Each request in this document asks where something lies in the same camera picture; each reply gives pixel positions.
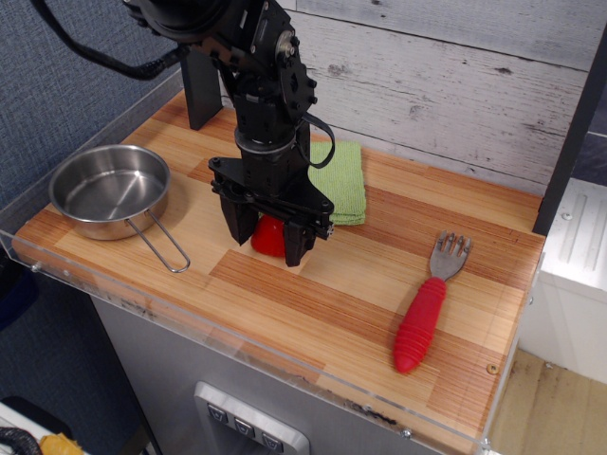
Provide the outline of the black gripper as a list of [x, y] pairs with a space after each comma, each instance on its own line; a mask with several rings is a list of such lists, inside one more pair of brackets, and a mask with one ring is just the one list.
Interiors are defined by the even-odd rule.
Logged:
[[332, 159], [331, 147], [324, 161], [310, 160], [310, 141], [293, 137], [282, 145], [237, 140], [241, 156], [213, 157], [212, 190], [220, 196], [230, 235], [239, 246], [249, 240], [259, 213], [283, 221], [285, 264], [299, 266], [315, 237], [327, 239], [333, 231], [329, 220], [333, 203], [310, 181], [310, 167], [321, 169]]

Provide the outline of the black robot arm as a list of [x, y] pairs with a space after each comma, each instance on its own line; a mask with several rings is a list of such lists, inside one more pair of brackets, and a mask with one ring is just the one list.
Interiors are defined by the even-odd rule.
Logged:
[[216, 65], [236, 112], [240, 157], [214, 157], [212, 189], [232, 238], [243, 244], [263, 215], [283, 224], [285, 262], [297, 266], [327, 239], [334, 205], [310, 181], [310, 128], [331, 128], [309, 114], [317, 86], [306, 73], [290, 17], [275, 1], [128, 1], [154, 34]]

